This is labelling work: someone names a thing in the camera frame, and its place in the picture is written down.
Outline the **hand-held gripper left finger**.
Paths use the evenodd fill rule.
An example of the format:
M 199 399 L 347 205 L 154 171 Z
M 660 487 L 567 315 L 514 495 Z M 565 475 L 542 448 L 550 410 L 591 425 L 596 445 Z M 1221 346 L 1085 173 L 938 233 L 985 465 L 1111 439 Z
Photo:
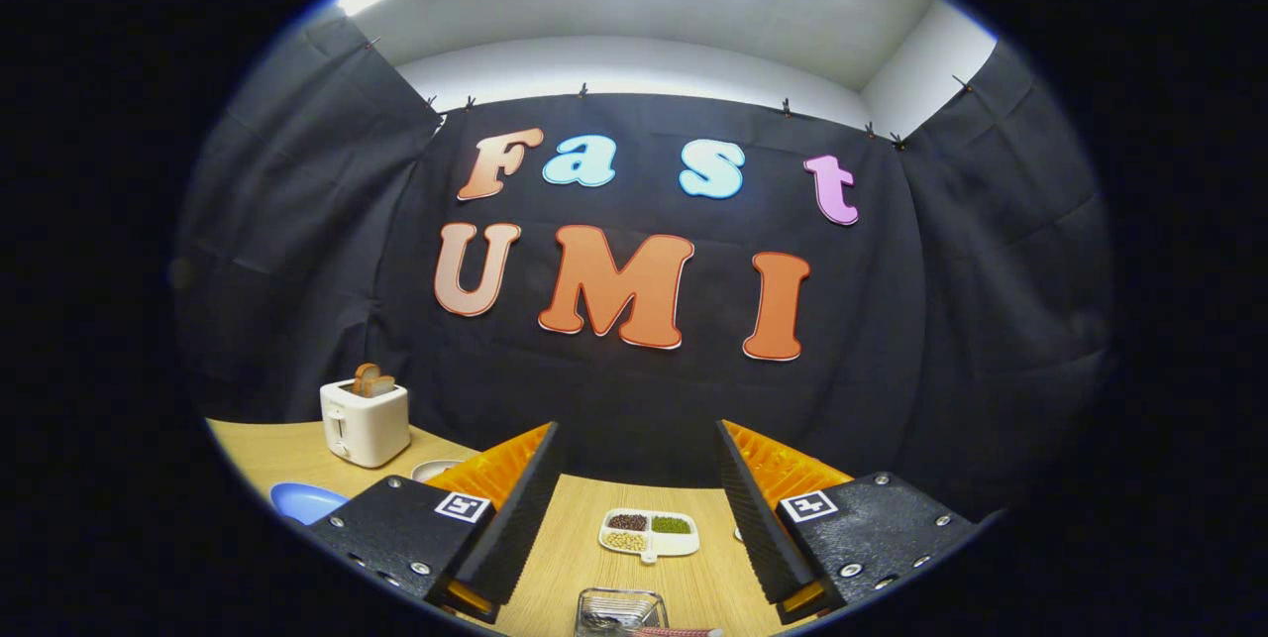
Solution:
M 558 423 L 540 425 L 434 478 L 380 478 L 307 530 L 412 599 L 492 623 L 552 505 L 558 431 Z

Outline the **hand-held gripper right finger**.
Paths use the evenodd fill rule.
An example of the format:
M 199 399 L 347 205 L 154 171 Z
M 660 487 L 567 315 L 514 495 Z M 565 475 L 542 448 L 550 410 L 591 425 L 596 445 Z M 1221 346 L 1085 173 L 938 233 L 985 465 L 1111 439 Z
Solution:
M 715 461 L 765 600 L 794 623 L 857 612 L 964 548 L 981 525 L 893 472 L 858 478 L 737 423 Z

